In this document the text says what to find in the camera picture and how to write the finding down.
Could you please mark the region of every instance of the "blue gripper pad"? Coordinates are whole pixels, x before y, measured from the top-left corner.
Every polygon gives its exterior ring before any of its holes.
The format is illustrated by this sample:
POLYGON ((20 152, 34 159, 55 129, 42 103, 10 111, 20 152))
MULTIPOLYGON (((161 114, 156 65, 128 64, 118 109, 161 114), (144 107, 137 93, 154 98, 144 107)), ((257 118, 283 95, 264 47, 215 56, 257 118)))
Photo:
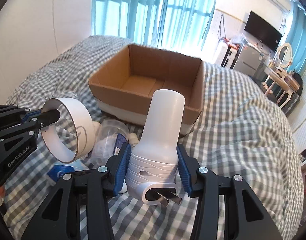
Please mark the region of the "blue gripper pad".
POLYGON ((113 194, 115 196, 117 196, 117 194, 122 189, 127 167, 130 162, 130 157, 131 157, 131 145, 128 144, 123 154, 123 157, 118 165, 117 171, 115 173, 114 188, 113 188, 113 194))
POLYGON ((26 122, 28 120, 28 118, 32 115, 35 115, 35 114, 40 114, 41 113, 41 110, 35 110, 35 111, 32 111, 32 112, 29 112, 27 113, 24 118, 22 119, 22 122, 26 122))
POLYGON ((185 192, 189 196, 191 196, 191 193, 192 193, 191 175, 190 175, 189 170, 186 166, 186 163, 185 163, 184 158, 182 156, 181 150, 178 146, 176 147, 176 151, 177 151, 177 155, 179 157, 179 164, 178 164, 177 168, 179 170, 179 174, 180 174, 180 177, 181 177, 182 186, 183 186, 185 192))

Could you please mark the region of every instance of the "white ring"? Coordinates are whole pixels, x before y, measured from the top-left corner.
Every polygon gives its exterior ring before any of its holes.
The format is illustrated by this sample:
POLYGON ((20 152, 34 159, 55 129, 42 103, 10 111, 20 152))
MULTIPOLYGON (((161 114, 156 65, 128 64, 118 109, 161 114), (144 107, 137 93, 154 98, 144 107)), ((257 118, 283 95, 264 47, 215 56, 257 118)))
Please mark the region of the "white ring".
POLYGON ((67 109, 73 121, 77 135, 76 151, 72 152, 62 143, 54 123, 41 128, 41 134, 46 147, 56 159, 71 163, 92 150, 95 142, 94 125, 88 110, 74 98, 51 98, 45 102, 41 112, 58 109, 60 105, 67 109))

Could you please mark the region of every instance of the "gray gingham comforter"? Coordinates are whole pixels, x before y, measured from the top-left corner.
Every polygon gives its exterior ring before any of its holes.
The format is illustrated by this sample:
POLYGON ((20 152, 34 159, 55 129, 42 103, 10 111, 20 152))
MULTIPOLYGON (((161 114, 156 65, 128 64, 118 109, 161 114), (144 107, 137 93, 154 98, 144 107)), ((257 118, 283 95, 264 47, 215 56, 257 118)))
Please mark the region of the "gray gingham comforter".
MULTIPOLYGON (((81 101, 95 121, 100 109, 87 80, 101 64, 112 57, 127 40, 92 36, 30 74, 7 103, 38 109, 52 97, 81 101)), ((75 137, 67 115, 61 115, 58 129, 71 148, 75 137)), ((141 128, 128 125, 141 135, 141 128)), ((180 140, 190 156, 218 175, 243 175, 276 223, 283 239, 296 233, 302 212, 303 184, 292 133, 282 111, 268 101, 247 76, 205 64, 204 109, 191 133, 180 140)), ((38 149, 29 156, 5 184, 4 216, 15 239, 20 239, 29 220, 43 201, 50 185, 45 174, 55 158, 41 136, 38 149)), ((179 176, 176 178, 181 188, 179 176)), ((181 188, 181 205, 148 206, 128 193, 109 201, 115 239, 189 239, 197 200, 181 188)), ((87 239, 86 211, 81 208, 81 239, 87 239)), ((223 237, 224 200, 220 197, 218 238, 223 237)))

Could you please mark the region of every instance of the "white table leg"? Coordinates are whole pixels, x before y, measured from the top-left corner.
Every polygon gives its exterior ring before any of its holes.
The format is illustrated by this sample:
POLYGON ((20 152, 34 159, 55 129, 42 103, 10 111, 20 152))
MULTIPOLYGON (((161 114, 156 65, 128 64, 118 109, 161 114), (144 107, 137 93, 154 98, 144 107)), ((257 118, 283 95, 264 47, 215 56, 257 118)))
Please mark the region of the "white table leg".
POLYGON ((272 83, 272 85, 269 87, 269 89, 266 90, 266 92, 264 93, 265 96, 271 91, 271 89, 273 88, 274 84, 275 84, 275 81, 273 81, 273 83, 272 83))
POLYGON ((267 82, 269 79, 270 79, 270 75, 268 75, 268 78, 266 79, 266 81, 265 81, 265 82, 267 82))
POLYGON ((280 106, 280 109, 282 109, 283 106, 285 106, 285 105, 288 103, 288 101, 290 101, 291 95, 293 94, 293 91, 289 90, 287 93, 288 93, 289 95, 288 95, 287 99, 284 101, 284 103, 280 106))
POLYGON ((277 105, 278 103, 281 101, 282 97, 285 95, 286 91, 283 92, 283 94, 278 98, 278 101, 277 101, 277 105))

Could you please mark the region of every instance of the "cardboard box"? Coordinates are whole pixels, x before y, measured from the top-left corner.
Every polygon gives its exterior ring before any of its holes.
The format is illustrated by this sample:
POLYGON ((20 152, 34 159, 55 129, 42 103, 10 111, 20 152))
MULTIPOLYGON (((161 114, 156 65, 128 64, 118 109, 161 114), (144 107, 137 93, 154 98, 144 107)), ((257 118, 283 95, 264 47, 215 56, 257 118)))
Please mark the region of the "cardboard box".
POLYGON ((102 111, 139 125, 155 90, 175 90, 185 97, 180 133, 187 134, 202 111, 203 75, 199 58, 131 44, 105 62, 89 86, 102 111))

